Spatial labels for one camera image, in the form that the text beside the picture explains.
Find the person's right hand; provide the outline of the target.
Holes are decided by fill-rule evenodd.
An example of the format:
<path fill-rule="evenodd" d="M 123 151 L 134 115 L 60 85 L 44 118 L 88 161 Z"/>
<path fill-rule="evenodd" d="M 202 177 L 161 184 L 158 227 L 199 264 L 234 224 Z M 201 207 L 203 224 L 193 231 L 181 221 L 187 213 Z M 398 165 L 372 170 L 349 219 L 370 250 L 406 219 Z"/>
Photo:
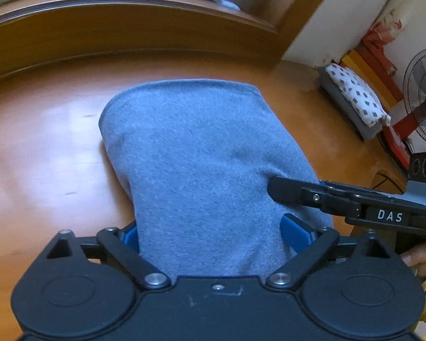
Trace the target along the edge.
<path fill-rule="evenodd" d="M 416 267 L 416 276 L 426 279 L 426 242 L 419 244 L 400 255 L 402 261 L 410 268 Z"/>

